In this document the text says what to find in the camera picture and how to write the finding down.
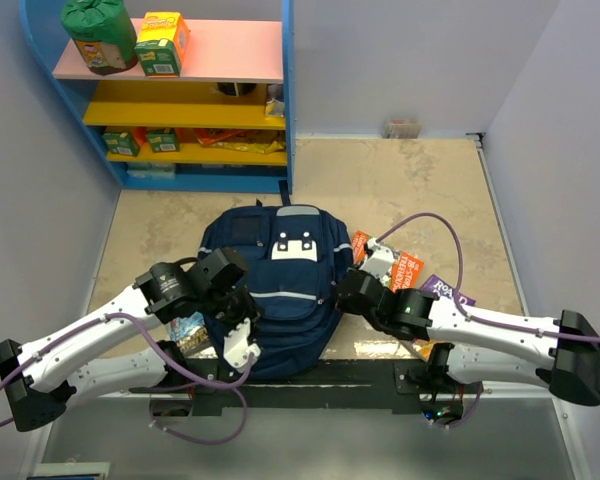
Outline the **orange 78-storey treehouse book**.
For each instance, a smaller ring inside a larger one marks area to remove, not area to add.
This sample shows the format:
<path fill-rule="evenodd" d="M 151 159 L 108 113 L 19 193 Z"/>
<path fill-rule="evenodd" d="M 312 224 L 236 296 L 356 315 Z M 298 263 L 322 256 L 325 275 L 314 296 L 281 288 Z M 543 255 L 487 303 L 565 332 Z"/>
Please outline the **orange 78-storey treehouse book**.
<path fill-rule="evenodd" d="M 370 237 L 372 236 L 363 231 L 357 231 L 353 236 L 352 247 L 354 264 L 359 268 L 361 267 L 361 263 L 365 257 L 365 244 Z M 395 262 L 391 273 L 379 281 L 392 292 L 402 289 L 415 288 L 420 273 L 423 271 L 424 262 L 418 257 L 409 253 L 396 250 L 384 243 L 381 244 L 393 250 Z"/>

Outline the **navy blue backpack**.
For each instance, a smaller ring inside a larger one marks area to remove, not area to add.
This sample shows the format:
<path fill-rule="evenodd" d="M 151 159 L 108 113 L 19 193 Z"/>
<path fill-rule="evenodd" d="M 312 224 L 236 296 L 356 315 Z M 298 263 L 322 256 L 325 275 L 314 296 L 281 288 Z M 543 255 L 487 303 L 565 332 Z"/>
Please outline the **navy blue backpack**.
<path fill-rule="evenodd" d="M 278 380 L 314 367 L 342 314 L 335 289 L 353 264 L 346 224 L 313 205 L 231 208 L 204 231 L 198 256 L 235 249 L 248 265 L 246 286 L 262 311 L 253 380 Z"/>

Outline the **Roald Dahl Charlie book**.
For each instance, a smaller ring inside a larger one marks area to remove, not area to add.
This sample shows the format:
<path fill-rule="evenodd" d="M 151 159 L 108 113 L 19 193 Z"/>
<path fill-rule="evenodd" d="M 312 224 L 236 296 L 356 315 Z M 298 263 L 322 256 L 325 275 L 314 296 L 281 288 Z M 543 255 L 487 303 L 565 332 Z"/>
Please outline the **Roald Dahl Charlie book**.
<path fill-rule="evenodd" d="M 449 299 L 453 299 L 454 296 L 457 296 L 459 302 L 463 305 L 474 306 L 476 304 L 475 299 L 468 297 L 461 292 L 455 294 L 454 287 L 435 274 L 430 275 L 420 286 L 420 289 L 426 292 L 434 293 L 439 297 L 445 297 Z"/>

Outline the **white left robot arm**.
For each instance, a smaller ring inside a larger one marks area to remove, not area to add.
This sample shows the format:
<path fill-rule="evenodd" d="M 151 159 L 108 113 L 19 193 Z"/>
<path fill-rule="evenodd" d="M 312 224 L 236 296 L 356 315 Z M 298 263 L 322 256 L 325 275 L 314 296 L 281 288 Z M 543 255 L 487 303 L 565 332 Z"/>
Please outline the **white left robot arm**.
<path fill-rule="evenodd" d="M 159 262 L 91 314 L 38 340 L 0 342 L 0 393 L 9 423 L 30 432 L 52 423 L 81 401 L 117 390 L 176 392 L 189 381 L 236 390 L 260 348 L 253 340 L 261 310 L 248 292 L 248 265 L 223 247 L 201 259 Z M 225 328 L 222 355 L 239 372 L 227 383 L 191 371 L 177 345 L 151 330 L 201 313 Z"/>

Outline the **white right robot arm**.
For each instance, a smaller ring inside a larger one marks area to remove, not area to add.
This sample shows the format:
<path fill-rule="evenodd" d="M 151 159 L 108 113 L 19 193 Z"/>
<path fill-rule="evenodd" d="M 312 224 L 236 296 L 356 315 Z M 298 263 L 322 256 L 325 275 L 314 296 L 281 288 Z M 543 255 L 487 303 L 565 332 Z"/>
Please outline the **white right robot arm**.
<path fill-rule="evenodd" d="M 463 307 L 414 288 L 391 291 L 358 269 L 346 273 L 336 298 L 341 311 L 377 331 L 434 342 L 425 379 L 436 392 L 457 384 L 527 383 L 572 404 L 600 405 L 600 336 L 579 312 L 554 319 Z"/>

